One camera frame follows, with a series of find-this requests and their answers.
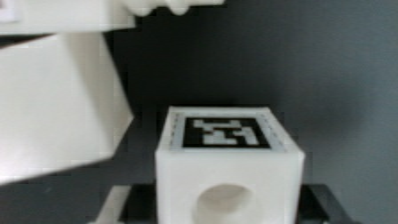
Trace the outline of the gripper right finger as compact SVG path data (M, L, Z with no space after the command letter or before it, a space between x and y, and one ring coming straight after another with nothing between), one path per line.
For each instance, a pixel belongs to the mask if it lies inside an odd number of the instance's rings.
M301 224L359 224L326 184L303 185Z

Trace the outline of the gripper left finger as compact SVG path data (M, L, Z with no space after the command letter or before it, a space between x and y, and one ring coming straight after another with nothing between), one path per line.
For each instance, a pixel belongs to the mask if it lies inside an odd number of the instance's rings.
M157 224L155 185L116 185L96 219L88 224Z

